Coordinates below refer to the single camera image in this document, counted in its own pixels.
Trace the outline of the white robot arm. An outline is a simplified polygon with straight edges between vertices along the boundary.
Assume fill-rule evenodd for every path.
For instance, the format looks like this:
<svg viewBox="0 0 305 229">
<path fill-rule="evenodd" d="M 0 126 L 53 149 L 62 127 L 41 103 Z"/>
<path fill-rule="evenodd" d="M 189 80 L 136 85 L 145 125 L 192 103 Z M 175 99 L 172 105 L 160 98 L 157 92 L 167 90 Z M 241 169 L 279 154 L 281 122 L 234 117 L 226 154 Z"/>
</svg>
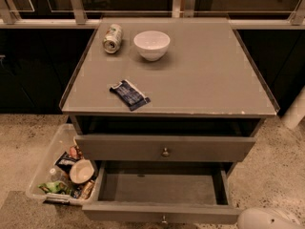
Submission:
<svg viewBox="0 0 305 229">
<path fill-rule="evenodd" d="M 249 208 L 237 219 L 238 229 L 305 229 L 291 212 L 278 208 Z"/>
</svg>

